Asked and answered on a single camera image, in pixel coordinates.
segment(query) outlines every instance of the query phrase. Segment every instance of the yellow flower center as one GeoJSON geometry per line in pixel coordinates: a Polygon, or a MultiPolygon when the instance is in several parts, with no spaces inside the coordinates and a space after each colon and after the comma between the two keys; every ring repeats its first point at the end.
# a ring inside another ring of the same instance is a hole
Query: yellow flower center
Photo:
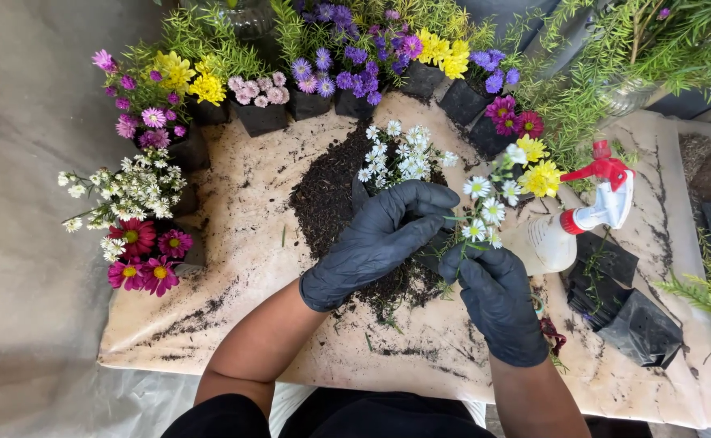
{"type": "Polygon", "coordinates": [[[139,233],[137,233],[136,230],[128,230],[123,233],[123,237],[126,239],[127,243],[134,243],[139,240],[139,233]]]}
{"type": "Polygon", "coordinates": [[[153,270],[153,275],[156,276],[156,278],[163,280],[166,278],[166,267],[156,266],[156,269],[153,270]]]}

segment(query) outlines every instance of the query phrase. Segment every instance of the spray bottle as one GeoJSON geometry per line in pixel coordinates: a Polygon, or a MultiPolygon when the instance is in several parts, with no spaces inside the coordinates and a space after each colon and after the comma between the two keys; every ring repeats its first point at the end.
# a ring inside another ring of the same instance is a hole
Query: spray bottle
{"type": "Polygon", "coordinates": [[[596,186],[594,205],[537,217],[500,233],[504,247],[523,261],[529,276],[560,272],[571,266],[577,253],[576,234],[598,224],[613,229],[623,226],[631,210],[634,171],[611,156],[607,140],[595,142],[593,163],[561,175],[561,181],[598,176],[602,183],[596,186]]]}

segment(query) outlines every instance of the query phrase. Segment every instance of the hand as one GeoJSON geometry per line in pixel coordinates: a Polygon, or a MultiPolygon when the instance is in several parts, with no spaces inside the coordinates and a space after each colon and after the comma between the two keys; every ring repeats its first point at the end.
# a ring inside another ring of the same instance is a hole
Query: hand
{"type": "Polygon", "coordinates": [[[451,208],[460,199],[453,190],[419,180],[383,190],[361,207],[339,236],[339,243],[302,274],[299,291],[317,312],[338,308],[349,294],[391,272],[437,234],[452,228],[451,208]],[[399,228],[408,210],[425,216],[399,228]]]}
{"type": "Polygon", "coordinates": [[[491,354],[512,366],[544,362],[548,344],[531,303],[523,262],[508,249],[481,250],[471,246],[467,246],[462,260],[462,245],[445,253],[439,273],[449,284],[458,274],[460,299],[471,322],[485,335],[491,354]]]}

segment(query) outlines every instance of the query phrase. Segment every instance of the person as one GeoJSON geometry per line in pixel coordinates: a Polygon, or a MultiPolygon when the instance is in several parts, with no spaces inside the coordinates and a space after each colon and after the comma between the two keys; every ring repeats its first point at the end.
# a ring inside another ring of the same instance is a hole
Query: person
{"type": "MultiPolygon", "coordinates": [[[[378,280],[452,228],[458,195],[412,180],[369,199],[331,246],[300,278],[245,316],[215,350],[199,382],[194,407],[163,438],[270,436],[274,381],[302,345],[358,289],[378,280]],[[401,226],[408,210],[420,218],[401,226]]],[[[453,247],[440,261],[456,279],[472,323],[490,351],[493,390],[508,437],[590,436],[569,390],[548,357],[531,303],[525,268],[507,249],[453,247]]],[[[493,436],[460,401],[403,392],[318,388],[288,418],[280,436],[493,436]]]]}

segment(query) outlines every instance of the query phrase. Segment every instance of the table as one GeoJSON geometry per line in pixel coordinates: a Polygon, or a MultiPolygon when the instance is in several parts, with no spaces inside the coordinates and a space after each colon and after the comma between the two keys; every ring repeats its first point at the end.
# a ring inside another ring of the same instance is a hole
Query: table
{"type": "MultiPolygon", "coordinates": [[[[457,167],[444,169],[459,194],[468,175],[484,172],[485,164],[465,172],[467,163],[478,160],[435,103],[390,93],[377,108],[375,123],[385,126],[389,119],[401,120],[405,129],[428,126],[439,149],[463,158],[457,167]]],[[[354,128],[352,119],[332,111],[254,139],[238,121],[207,129],[212,169],[195,175],[203,205],[197,216],[185,218],[196,225],[206,222],[207,269],[162,298],[116,291],[99,363],[201,373],[231,327],[314,263],[287,201],[309,164],[354,128]]],[[[711,355],[705,362],[711,317],[653,286],[670,270],[702,274],[677,128],[659,114],[637,112],[604,132],[640,152],[633,166],[639,174],[635,206],[612,237],[640,257],[634,286],[681,325],[685,345],[665,372],[640,368],[604,345],[568,307],[559,274],[537,276],[531,284],[545,299],[545,314],[568,337],[560,354],[569,369],[563,379],[585,414],[711,427],[711,355]]],[[[566,208],[582,205],[568,189],[559,198],[566,208]]],[[[519,214],[510,210],[503,228],[560,207],[553,198],[535,200],[519,214]]],[[[452,301],[435,299],[415,309],[402,305],[394,317],[404,334],[376,324],[360,303],[341,320],[329,318],[280,380],[494,403],[486,344],[455,287],[452,301]]]]}

